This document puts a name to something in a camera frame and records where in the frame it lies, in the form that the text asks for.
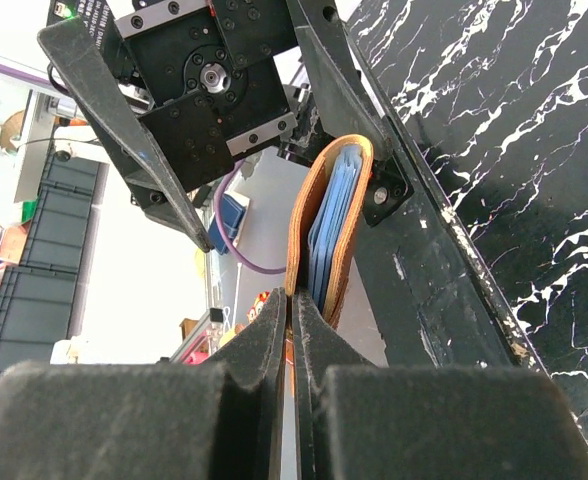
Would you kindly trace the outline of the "brown leather card holder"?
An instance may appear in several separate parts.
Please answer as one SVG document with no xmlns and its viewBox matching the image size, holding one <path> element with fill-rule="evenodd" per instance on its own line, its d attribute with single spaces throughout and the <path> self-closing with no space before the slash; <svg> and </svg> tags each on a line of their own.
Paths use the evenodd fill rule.
<svg viewBox="0 0 588 480">
<path fill-rule="evenodd" d="M 345 135 L 332 141 L 321 151 L 298 193 L 288 233 L 285 291 L 291 296 L 297 288 L 307 288 L 310 258 L 308 234 L 321 206 L 335 160 L 343 147 L 352 144 L 362 148 L 363 166 L 332 258 L 326 302 L 323 310 L 319 310 L 323 319 L 332 327 L 337 327 L 339 323 L 355 248 L 357 221 L 372 173 L 374 147 L 369 139 L 359 134 Z"/>
</svg>

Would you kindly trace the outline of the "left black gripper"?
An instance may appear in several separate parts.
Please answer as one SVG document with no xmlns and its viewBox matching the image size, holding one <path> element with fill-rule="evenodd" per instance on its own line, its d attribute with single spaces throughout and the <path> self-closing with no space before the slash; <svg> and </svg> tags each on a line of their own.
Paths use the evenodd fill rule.
<svg viewBox="0 0 588 480">
<path fill-rule="evenodd" d="M 388 159 L 333 1 L 53 1 L 37 41 L 145 217 L 207 253 L 189 195 L 296 127 L 274 62 L 295 36 L 324 130 Z"/>
</svg>

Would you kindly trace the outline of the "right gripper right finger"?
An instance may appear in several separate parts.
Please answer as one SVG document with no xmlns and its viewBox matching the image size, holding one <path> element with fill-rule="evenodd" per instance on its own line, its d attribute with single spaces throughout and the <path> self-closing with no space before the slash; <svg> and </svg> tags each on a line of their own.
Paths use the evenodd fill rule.
<svg viewBox="0 0 588 480">
<path fill-rule="evenodd" d="M 303 479 L 588 479 L 561 390 L 517 367 L 377 367 L 291 299 Z"/>
</svg>

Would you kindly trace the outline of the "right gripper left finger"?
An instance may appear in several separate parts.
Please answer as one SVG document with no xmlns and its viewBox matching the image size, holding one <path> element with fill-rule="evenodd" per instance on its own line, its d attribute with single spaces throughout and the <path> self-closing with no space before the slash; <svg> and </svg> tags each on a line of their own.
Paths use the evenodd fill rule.
<svg viewBox="0 0 588 480">
<path fill-rule="evenodd" d="M 288 299 L 205 362 L 24 362 L 0 376 L 0 479 L 276 479 Z"/>
</svg>

